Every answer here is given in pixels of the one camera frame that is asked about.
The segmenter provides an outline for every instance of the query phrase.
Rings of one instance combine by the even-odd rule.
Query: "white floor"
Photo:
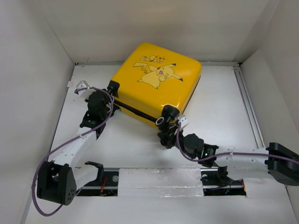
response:
[[[120,64],[76,66],[72,81],[86,80],[106,88]],[[206,143],[256,148],[233,67],[203,66],[201,80],[185,111],[190,124],[185,134],[196,133]],[[87,104],[67,93],[53,148],[73,137]],[[85,161],[109,168],[186,168],[200,165],[184,159],[176,148],[164,149],[157,130],[117,111],[90,150]],[[206,197],[77,197],[52,217],[40,216],[30,206],[26,223],[297,223],[283,185],[274,180],[245,180],[248,196]],[[39,203],[45,211],[56,204]]]

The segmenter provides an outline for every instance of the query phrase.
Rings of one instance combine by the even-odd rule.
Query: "black mount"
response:
[[[179,116],[179,110],[171,105],[163,107],[161,117],[156,121],[156,126],[163,132],[167,132],[172,121]]]
[[[87,102],[88,111],[86,111],[80,127],[95,128],[108,116],[107,104],[109,103],[109,97],[101,91],[96,91],[85,101]],[[97,139],[102,134],[105,126],[106,124],[96,130]]]
[[[271,142],[267,150],[270,155],[279,155],[299,161],[298,154],[279,143]],[[265,163],[268,165],[269,174],[271,174],[277,182],[284,185],[299,186],[299,166],[297,164],[271,157],[269,157]]]
[[[104,175],[103,165],[95,162],[87,162],[85,164],[99,169],[96,181],[101,182]],[[68,164],[61,166],[53,161],[45,161],[42,164],[37,180],[36,194],[38,198],[69,205],[76,196],[76,190],[74,174]]]
[[[165,146],[167,149],[172,148],[176,145],[177,137],[175,135],[175,131],[178,128],[178,124],[176,123],[174,126],[169,128],[168,130],[164,130],[158,133],[158,137],[161,139],[161,145]],[[187,136],[183,136],[183,131],[179,132],[179,143],[183,150],[183,152],[189,156],[191,159],[199,158],[203,159],[215,154],[218,146],[209,145],[204,143],[203,139],[197,137],[196,134],[189,134]],[[204,167],[211,168],[213,166],[217,166],[214,161],[216,158],[212,158],[207,161],[198,162],[198,164],[203,165]]]

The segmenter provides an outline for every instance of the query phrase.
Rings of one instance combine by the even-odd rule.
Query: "cable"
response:
[[[107,181],[108,181],[108,178],[105,177],[105,179],[104,179],[104,183],[103,183],[103,185],[102,185],[101,188],[100,188],[100,196],[102,196],[102,194],[103,194],[104,187],[106,186]]]
[[[293,162],[297,165],[299,165],[299,161],[287,158],[287,157],[283,157],[283,156],[279,156],[279,155],[271,155],[271,154],[264,154],[264,153],[238,153],[238,152],[227,152],[227,153],[219,153],[219,154],[215,154],[215,155],[211,155],[209,157],[203,158],[203,159],[198,159],[198,160],[193,160],[191,158],[189,158],[182,150],[181,145],[179,143],[179,130],[180,130],[180,126],[178,126],[177,129],[177,142],[176,142],[176,147],[180,150],[181,154],[183,155],[183,157],[185,157],[187,160],[192,161],[192,162],[203,162],[206,160],[210,160],[212,158],[215,157],[221,157],[221,156],[225,156],[225,155],[245,155],[245,156],[264,156],[264,157],[270,157],[270,158],[275,158],[275,159],[281,159],[281,160],[285,160],[285,161],[289,161],[289,162]]]
[[[81,136],[84,136],[84,135],[87,135],[97,129],[99,129],[100,127],[102,127],[108,120],[109,118],[111,117],[112,115],[112,112],[113,112],[113,100],[111,98],[111,96],[104,90],[101,90],[101,89],[98,89],[98,88],[95,88],[95,87],[90,87],[89,89],[92,89],[92,90],[96,90],[96,91],[101,91],[105,94],[107,94],[109,96],[109,99],[110,99],[110,102],[111,102],[111,111],[110,113],[108,114],[106,120],[104,120],[101,124],[99,124],[98,126],[96,126],[95,128],[89,130],[88,132],[85,132],[83,133]],[[82,91],[82,90],[87,90],[87,88],[82,88],[82,89],[79,89],[79,90],[75,90],[75,93],[79,92],[79,91]],[[52,216],[54,215],[56,212],[59,211],[59,209],[61,209],[61,207],[63,206],[62,204],[57,208],[55,209],[53,212],[51,213],[45,213],[41,210],[41,208],[39,207],[39,205],[37,204],[37,200],[36,200],[36,194],[35,194],[35,188],[36,188],[36,180],[37,180],[37,175],[38,175],[38,172],[39,170],[41,169],[41,166],[43,164],[43,162],[47,161],[48,157],[50,155],[52,155],[53,153],[55,153],[56,151],[58,151],[59,149],[61,149],[62,147],[70,144],[71,142],[79,139],[81,136],[76,136],[70,140],[68,140],[67,142],[63,143],[62,145],[58,146],[57,148],[53,149],[51,152],[49,152],[48,154],[46,154],[43,159],[41,160],[41,162],[39,163],[37,169],[36,169],[36,172],[34,173],[34,176],[33,176],[33,181],[32,181],[32,185],[31,185],[31,195],[32,195],[32,201],[33,201],[33,204],[36,208],[36,210],[42,215],[42,216],[46,216],[46,217],[49,217],[49,216]]]

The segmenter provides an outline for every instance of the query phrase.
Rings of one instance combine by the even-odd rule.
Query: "white wall panel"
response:
[[[235,56],[239,48],[267,3],[268,0],[40,2],[71,59],[85,63],[124,61],[141,42],[199,60],[238,60]]]
[[[33,0],[0,2],[0,222],[20,223],[73,64]]]
[[[296,0],[279,2],[260,50],[242,70],[265,142],[299,154],[298,9]],[[298,219],[298,187],[288,190]]]

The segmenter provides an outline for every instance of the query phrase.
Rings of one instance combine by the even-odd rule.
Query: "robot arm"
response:
[[[65,145],[69,144],[59,155],[52,161],[43,162],[38,169],[37,196],[63,205],[70,204],[77,190],[88,182],[103,180],[102,164],[89,161],[80,168],[76,164],[102,134],[105,122],[117,109],[112,105],[112,88],[107,92],[99,89],[95,91],[95,88],[89,88],[85,81],[81,81],[77,89],[83,89],[75,92],[88,103],[88,111],[74,138],[77,140],[66,142]],[[161,144],[166,148],[177,146],[185,158],[205,167],[218,167],[216,177],[219,186],[242,178],[275,178],[279,183],[299,186],[299,155],[282,145],[270,143],[267,148],[240,153],[237,149],[206,144],[195,134],[183,136],[187,124],[184,115],[178,116],[165,106],[162,117],[156,119],[156,125],[161,130],[158,134]]]
[[[93,129],[102,124],[112,110],[107,94],[89,89],[85,81],[81,81],[77,88],[87,88],[78,95],[88,103],[88,111],[76,135],[78,139],[69,143],[52,161],[43,162],[38,172],[38,198],[63,205],[70,204],[77,190],[88,182],[102,181],[104,175],[102,164],[88,161],[80,168],[77,168],[76,164],[102,134],[105,124],[96,130]]]
[[[220,180],[243,178],[274,178],[285,185],[299,186],[299,155],[278,143],[269,147],[252,149],[250,152],[224,148],[204,143],[195,134],[183,136],[183,128],[188,124],[184,115],[179,116],[176,125],[158,136],[166,148],[176,146],[182,155],[204,167],[218,167]]]

